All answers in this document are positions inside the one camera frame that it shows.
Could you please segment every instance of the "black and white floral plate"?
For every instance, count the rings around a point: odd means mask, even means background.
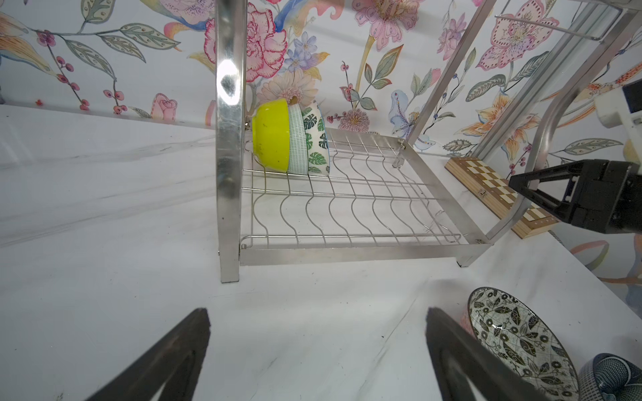
[[[564,347],[533,311],[510,294],[477,288],[468,299],[477,340],[551,400],[577,400],[577,374]]]

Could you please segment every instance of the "wall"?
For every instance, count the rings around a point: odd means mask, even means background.
[[[278,97],[301,105],[316,99],[329,126],[404,137],[480,1],[252,1],[248,112]],[[214,3],[0,0],[0,94],[17,105],[210,125]],[[504,5],[500,0],[496,10]],[[568,27],[578,6],[519,0],[506,12]],[[561,35],[488,18],[417,148],[448,155],[472,150]],[[591,107],[598,93],[636,77],[642,69],[640,43],[634,37],[578,97],[557,132],[560,151],[549,158],[551,165],[582,157],[636,157],[624,131],[601,128]],[[507,176],[523,168],[549,103],[543,100],[524,117],[495,154],[493,167]],[[586,138],[599,139],[577,142]],[[632,246],[639,237],[566,226],[556,231],[603,280],[631,283],[609,285],[642,314],[635,295],[642,251]]]

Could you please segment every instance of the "marble table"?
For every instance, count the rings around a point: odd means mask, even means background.
[[[430,166],[484,230],[497,219]],[[212,335],[195,400],[436,400],[428,307],[529,305],[576,368],[642,365],[642,321],[549,234],[454,259],[241,268],[220,284],[214,132],[0,106],[0,399],[83,400],[184,316]]]

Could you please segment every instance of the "dish rack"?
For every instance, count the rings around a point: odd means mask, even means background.
[[[519,221],[530,205],[522,196],[508,216],[484,234],[413,149],[494,3],[486,0],[477,8],[407,139],[326,128],[330,175],[309,176],[267,170],[253,154],[244,94],[247,3],[217,2],[216,207],[221,282],[238,281],[240,264],[454,257],[460,266],[468,266]],[[545,113],[526,171],[544,167],[541,159],[546,159],[563,112],[642,25],[641,13],[619,9],[602,35],[590,36],[582,30],[601,21],[604,10],[598,12],[599,6],[603,4],[587,3],[570,30],[560,29],[564,37],[529,81],[534,85],[550,78],[579,40],[601,40]],[[509,132],[511,118],[533,103],[534,93],[537,90],[525,86],[516,98],[520,102],[513,101],[502,116],[506,122],[496,123],[504,128],[489,133],[481,150],[503,143],[499,141]]]

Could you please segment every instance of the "chessboard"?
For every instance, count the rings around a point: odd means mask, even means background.
[[[517,192],[508,186],[508,180],[476,157],[453,157],[446,169],[500,219],[508,214],[517,199]],[[555,223],[557,219],[550,213],[532,204],[513,231],[520,238],[527,238],[550,230]]]

